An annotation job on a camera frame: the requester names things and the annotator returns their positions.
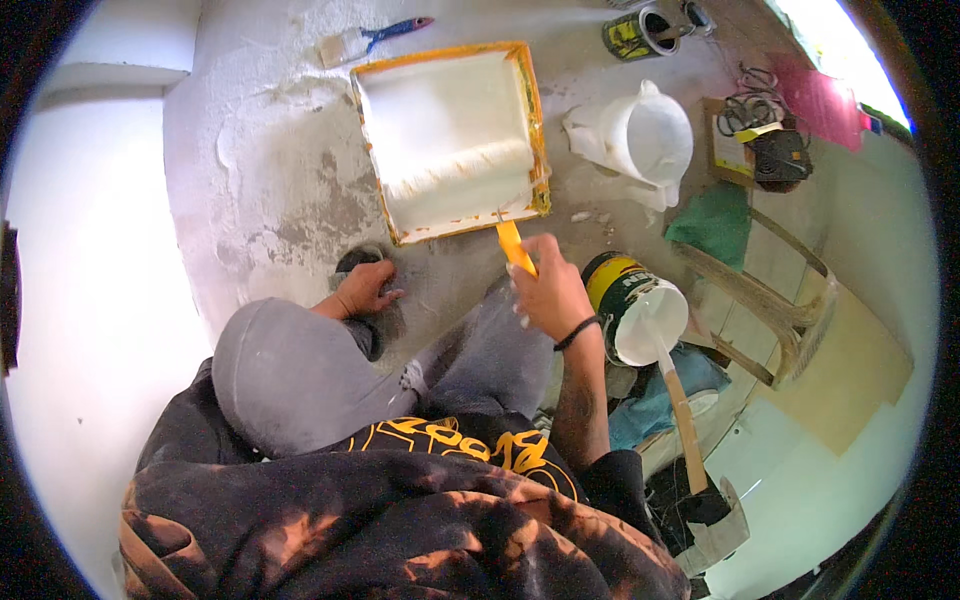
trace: yellow paint tray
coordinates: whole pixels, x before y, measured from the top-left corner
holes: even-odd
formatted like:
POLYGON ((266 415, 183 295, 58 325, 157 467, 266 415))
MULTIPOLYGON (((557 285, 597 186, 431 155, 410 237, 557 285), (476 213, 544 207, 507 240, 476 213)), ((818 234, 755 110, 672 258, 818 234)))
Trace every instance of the yellow paint tray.
POLYGON ((500 41, 376 60, 354 68, 350 78, 394 244, 492 227, 500 206, 508 219, 549 212, 543 115, 527 44, 500 41), (518 169, 402 200, 385 193, 423 164, 503 140, 529 144, 533 168, 518 163, 518 169))

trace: yellow graphic print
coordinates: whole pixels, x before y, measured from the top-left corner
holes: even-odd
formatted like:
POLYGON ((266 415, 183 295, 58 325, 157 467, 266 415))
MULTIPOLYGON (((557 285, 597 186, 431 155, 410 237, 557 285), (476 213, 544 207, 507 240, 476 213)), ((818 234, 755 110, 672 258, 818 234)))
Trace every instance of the yellow graphic print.
POLYGON ((396 442, 376 442, 377 448, 402 447, 408 452, 426 452, 442 456, 462 454, 469 460, 490 463, 495 467, 526 475, 577 501, 576 488, 570 478, 561 468, 543 458, 547 440, 538 430, 531 429, 521 433, 505 431, 496 441, 496 449, 491 452, 489 446, 480 440, 464 436, 457 431, 458 428, 459 422, 456 417, 437 421, 427 421, 419 417, 384 420, 374 423, 369 430, 364 429, 351 437, 347 452, 361 445, 356 443, 357 438, 362 443, 359 450, 366 450, 379 434, 401 440, 403 444, 397 446, 396 442))

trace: right hand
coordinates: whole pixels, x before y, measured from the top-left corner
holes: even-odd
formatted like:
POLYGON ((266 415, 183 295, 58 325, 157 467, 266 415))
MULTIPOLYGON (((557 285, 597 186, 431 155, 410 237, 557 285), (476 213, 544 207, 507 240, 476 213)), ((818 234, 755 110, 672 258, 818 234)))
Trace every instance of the right hand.
POLYGON ((560 342, 595 314, 580 270, 566 262, 557 238, 549 233, 523 240, 522 246, 540 255, 540 276, 534 277, 517 265, 510 266, 510 277, 519 295, 517 314, 528 315, 530 323, 554 342, 560 342))

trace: wristband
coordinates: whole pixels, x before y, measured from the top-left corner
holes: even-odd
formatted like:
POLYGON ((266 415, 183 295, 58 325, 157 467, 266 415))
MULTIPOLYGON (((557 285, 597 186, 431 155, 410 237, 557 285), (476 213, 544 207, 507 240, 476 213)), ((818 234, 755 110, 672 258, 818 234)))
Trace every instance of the wristband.
POLYGON ((585 319, 581 324, 574 327, 573 331, 570 331, 570 335, 563 338, 556 346, 554 346, 553 351, 562 352, 567 348, 569 348, 570 345, 573 344, 573 340, 577 338, 577 335, 579 335, 581 331, 583 331, 584 329, 586 329, 587 327, 591 326, 594 323, 600 324, 600 317, 593 315, 589 319, 585 319))

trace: paint can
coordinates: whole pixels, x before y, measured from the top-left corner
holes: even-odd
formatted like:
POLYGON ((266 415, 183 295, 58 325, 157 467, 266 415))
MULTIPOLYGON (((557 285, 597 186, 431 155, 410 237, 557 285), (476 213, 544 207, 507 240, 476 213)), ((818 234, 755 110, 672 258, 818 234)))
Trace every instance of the paint can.
POLYGON ((653 40, 653 36, 668 29, 670 22, 666 17, 654 6, 647 5, 639 11, 604 23, 603 43, 611 54, 624 62, 669 57, 677 54, 680 39, 671 37, 659 42, 653 40))
POLYGON ((600 317, 607 359, 615 365, 644 367, 658 360, 656 345, 639 323, 647 315, 668 348, 686 329, 686 298, 677 286, 650 273, 622 252, 604 252, 581 273, 590 305, 600 317))

